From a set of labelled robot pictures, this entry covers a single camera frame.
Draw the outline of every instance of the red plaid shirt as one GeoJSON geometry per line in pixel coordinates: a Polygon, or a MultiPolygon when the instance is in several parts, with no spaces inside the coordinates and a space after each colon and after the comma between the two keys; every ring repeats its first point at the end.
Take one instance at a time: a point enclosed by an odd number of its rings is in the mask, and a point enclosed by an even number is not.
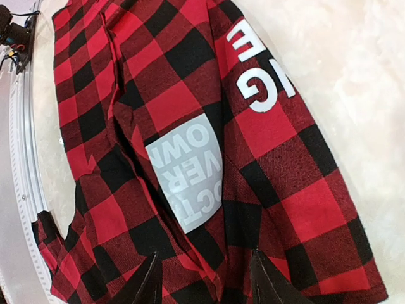
{"type": "Polygon", "coordinates": [[[314,303],[387,297],[327,144],[231,1],[71,0],[54,26],[77,188],[66,239],[47,212],[33,224],[52,294],[106,303],[158,251],[163,303],[252,303],[258,248],[314,303]],[[219,158],[203,154],[205,138],[219,158]],[[206,218],[188,229],[185,217],[206,218]]]}

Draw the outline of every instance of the gray square patch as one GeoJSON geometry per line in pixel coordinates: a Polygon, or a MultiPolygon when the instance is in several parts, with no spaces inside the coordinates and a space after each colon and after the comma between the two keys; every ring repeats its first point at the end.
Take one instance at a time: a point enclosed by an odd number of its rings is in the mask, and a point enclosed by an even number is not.
{"type": "Polygon", "coordinates": [[[221,207],[222,155],[205,114],[146,146],[153,169],[185,233],[221,207]]]}

